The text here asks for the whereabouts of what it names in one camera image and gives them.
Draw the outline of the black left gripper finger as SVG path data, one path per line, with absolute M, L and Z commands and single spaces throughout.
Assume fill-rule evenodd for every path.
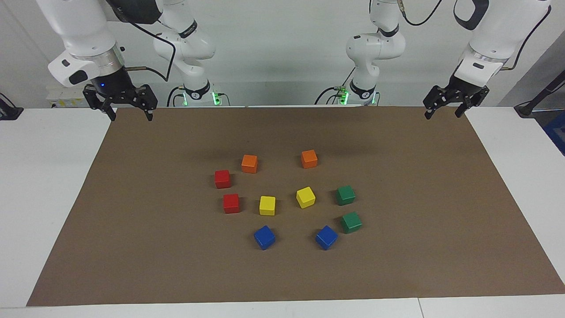
M 460 93 L 460 106 L 455 111 L 456 117 L 462 117 L 464 113 L 472 107 L 480 106 L 489 93 L 489 88 L 482 88 L 477 93 L 465 95 Z
M 436 110 L 451 103 L 451 99 L 454 95 L 454 89 L 433 86 L 422 101 L 422 104 L 426 109 L 426 112 L 424 114 L 426 119 L 430 120 Z

